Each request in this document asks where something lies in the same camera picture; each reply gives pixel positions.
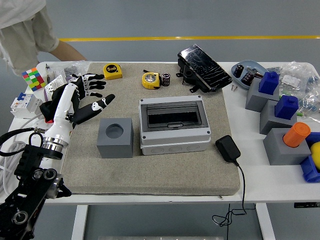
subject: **robotic hand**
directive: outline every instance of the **robotic hand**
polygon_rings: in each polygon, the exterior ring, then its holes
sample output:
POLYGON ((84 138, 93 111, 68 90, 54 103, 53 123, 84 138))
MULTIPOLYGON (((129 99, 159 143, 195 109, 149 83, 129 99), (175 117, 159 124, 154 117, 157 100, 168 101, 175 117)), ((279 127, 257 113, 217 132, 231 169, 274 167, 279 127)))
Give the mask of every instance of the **robotic hand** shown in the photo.
POLYGON ((110 94, 99 101, 79 108, 80 100, 85 96, 102 97, 92 89, 104 89, 106 82, 100 81, 104 75, 85 74, 59 87, 53 92, 52 101, 43 103, 40 110, 46 121, 53 120, 52 127, 45 133, 43 147, 61 152, 70 142, 70 133, 77 124, 81 124, 98 115, 115 95, 110 94))

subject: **tape measure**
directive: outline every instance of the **tape measure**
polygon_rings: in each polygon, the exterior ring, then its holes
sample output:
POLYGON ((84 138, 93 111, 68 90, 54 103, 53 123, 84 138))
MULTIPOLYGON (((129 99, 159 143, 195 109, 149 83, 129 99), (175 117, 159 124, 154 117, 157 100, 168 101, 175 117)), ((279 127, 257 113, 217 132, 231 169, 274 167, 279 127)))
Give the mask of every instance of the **tape measure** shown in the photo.
POLYGON ((106 80, 121 79, 122 71, 118 64, 108 63, 103 67, 103 74, 106 80))
POLYGON ((162 77, 158 72, 149 72, 143 70, 145 74, 142 76, 142 85, 146 89, 159 89, 161 86, 167 87, 170 84, 170 74, 165 72, 162 77))
POLYGON ((146 89, 159 89, 161 86, 161 80, 159 73, 157 72, 146 72, 142 76, 142 85, 146 89))

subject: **power adapter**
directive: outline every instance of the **power adapter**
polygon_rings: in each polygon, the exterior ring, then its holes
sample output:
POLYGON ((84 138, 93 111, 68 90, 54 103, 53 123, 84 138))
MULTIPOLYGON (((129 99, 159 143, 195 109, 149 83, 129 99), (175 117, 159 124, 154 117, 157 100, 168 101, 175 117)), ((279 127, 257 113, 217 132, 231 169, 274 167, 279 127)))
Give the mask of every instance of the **power adapter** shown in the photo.
POLYGON ((237 158, 241 153, 230 135, 218 139, 215 141, 215 145, 226 162, 237 165, 237 158))

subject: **gray cube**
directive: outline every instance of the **gray cube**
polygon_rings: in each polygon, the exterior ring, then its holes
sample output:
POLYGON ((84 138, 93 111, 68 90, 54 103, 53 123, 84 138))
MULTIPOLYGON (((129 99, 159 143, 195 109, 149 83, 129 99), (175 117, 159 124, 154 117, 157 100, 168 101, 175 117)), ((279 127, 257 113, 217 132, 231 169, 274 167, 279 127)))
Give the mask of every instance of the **gray cube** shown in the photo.
POLYGON ((271 129, 291 128, 297 122, 294 114, 290 120, 275 116, 277 101, 268 100, 260 113, 260 134, 267 135, 271 129))
POLYGON ((260 78, 255 77, 246 95, 245 109, 261 113, 268 100, 279 101, 279 85, 273 95, 259 92, 260 78))
POLYGON ((299 165, 311 152, 306 140, 297 147, 289 147, 284 135, 290 128, 273 128, 263 140, 270 165, 299 165))
POLYGON ((134 127, 131 118, 102 118, 96 146, 103 159, 132 158, 134 127))

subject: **gray floor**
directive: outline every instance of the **gray floor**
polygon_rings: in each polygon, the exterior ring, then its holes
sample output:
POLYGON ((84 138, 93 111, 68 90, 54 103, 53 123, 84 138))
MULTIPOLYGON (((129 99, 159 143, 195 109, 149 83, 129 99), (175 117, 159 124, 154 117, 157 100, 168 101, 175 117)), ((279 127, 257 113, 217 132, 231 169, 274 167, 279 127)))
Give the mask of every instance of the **gray floor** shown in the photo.
MULTIPOLYGON (((320 35, 318 0, 92 0, 90 3, 48 0, 47 8, 59 38, 320 35)), ((175 62, 177 53, 194 43, 218 62, 308 62, 320 72, 319 39, 70 42, 89 60, 110 62, 175 62)), ((40 53, 39 60, 57 59, 40 53)), ((27 85, 22 77, 7 71, 3 61, 0 80, 2 135, 13 119, 10 105, 27 85)), ((211 221, 212 214, 227 208, 218 206, 92 206, 85 237, 225 234, 226 228, 211 221)), ((320 234, 319 228, 310 224, 319 222, 318 208, 296 210, 291 203, 268 207, 276 239, 316 239, 314 236, 320 234)), ((75 209, 75 206, 46 206, 36 228, 36 239, 70 239, 75 209)), ((256 214, 235 217, 230 239, 254 238, 261 239, 256 214)))

